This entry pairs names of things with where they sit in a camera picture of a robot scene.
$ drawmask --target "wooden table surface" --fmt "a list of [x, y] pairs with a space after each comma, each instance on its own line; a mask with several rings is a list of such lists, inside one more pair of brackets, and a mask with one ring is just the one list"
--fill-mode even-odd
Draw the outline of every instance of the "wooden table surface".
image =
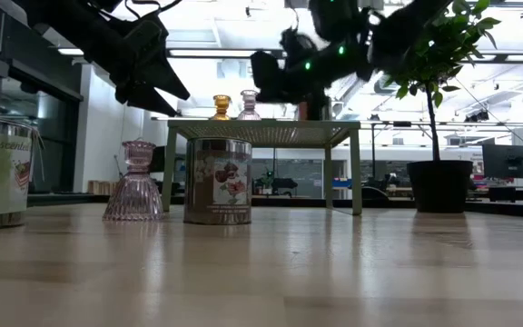
[[258, 207], [224, 227], [104, 207], [0, 230], [0, 327], [523, 326], [523, 218]]

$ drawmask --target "cable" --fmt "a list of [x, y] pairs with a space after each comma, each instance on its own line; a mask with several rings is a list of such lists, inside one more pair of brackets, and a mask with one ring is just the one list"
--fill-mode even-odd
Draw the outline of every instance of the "cable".
[[161, 9], [161, 4], [154, 0], [132, 0], [135, 5], [156, 5]]
[[463, 87], [463, 89], [473, 98], [473, 100], [475, 100], [479, 105], [481, 105], [483, 107], [483, 109], [485, 111], [488, 112], [488, 114], [491, 114], [492, 117], [494, 117], [494, 119], [500, 123], [502, 126], [506, 127], [506, 129], [509, 130], [510, 133], [512, 133], [514, 136], [516, 136], [521, 142], [523, 142], [523, 138], [521, 136], [519, 136], [518, 134], [516, 134], [516, 132], [514, 132], [511, 128], [509, 128], [507, 125], [504, 124], [504, 122], [500, 121], [482, 102], [480, 102], [478, 100], [477, 97], [475, 97], [475, 95], [473, 95], [469, 89], [457, 78], [455, 77], [455, 80], [458, 81], [458, 83], [461, 85], [461, 87]]
[[128, 9], [129, 12], [131, 12], [133, 15], [136, 16], [136, 19], [141, 19], [141, 16], [138, 15], [137, 12], [135, 12], [129, 5], [128, 5], [128, 0], [124, 0], [124, 6], [126, 7], [126, 9]]
[[296, 35], [296, 37], [299, 37], [301, 40], [304, 40], [304, 41], [308, 42], [306, 45], [309, 45], [312, 50], [315, 50], [315, 51], [318, 50], [318, 46], [316, 46], [314, 41], [312, 41], [312, 39], [310, 39], [309, 36], [307, 36], [307, 35]]
[[158, 9], [159, 13], [164, 13], [165, 11], [173, 8], [174, 6], [178, 5], [182, 0], [174, 0], [170, 4], [162, 7], [161, 9]]
[[116, 17], [114, 17], [110, 13], [106, 13], [104, 10], [102, 10], [99, 7], [97, 7], [94, 3], [88, 2], [88, 5], [91, 6], [94, 10], [96, 10], [96, 12], [98, 12], [98, 14], [100, 14], [100, 15], [103, 15], [103, 16], [105, 16], [107, 18], [110, 18], [110, 19], [117, 19]]
[[296, 9], [294, 9], [294, 6], [291, 5], [291, 0], [286, 0], [286, 5], [288, 5], [288, 7], [294, 12], [294, 14], [296, 15], [296, 27], [293, 28], [294, 31], [298, 31], [298, 26], [300, 26], [300, 17], [298, 16], [298, 12], [296, 11]]

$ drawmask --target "computer monitor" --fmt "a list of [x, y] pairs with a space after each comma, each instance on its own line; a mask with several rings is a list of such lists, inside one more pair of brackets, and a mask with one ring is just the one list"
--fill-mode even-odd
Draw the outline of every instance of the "computer monitor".
[[523, 178], [523, 146], [483, 144], [484, 176]]

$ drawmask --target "pink glass bottle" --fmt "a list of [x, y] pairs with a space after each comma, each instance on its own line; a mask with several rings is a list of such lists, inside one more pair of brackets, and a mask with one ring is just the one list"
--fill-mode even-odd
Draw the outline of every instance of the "pink glass bottle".
[[255, 95], [258, 93], [253, 90], [242, 91], [243, 111], [237, 120], [261, 120], [262, 118], [255, 112]]
[[118, 182], [103, 219], [111, 221], [162, 220], [163, 205], [149, 164], [156, 145], [145, 141], [123, 142], [128, 173]]

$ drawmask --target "ceiling light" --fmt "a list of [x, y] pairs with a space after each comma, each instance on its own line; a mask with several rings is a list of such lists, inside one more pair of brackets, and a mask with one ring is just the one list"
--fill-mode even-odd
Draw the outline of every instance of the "ceiling light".
[[169, 50], [172, 57], [201, 57], [201, 58], [249, 58], [255, 51], [252, 50], [202, 50], [183, 49]]
[[472, 55], [476, 64], [523, 64], [523, 53], [487, 52], [482, 53], [483, 58]]
[[78, 48], [58, 48], [58, 52], [62, 55], [84, 55], [84, 52]]

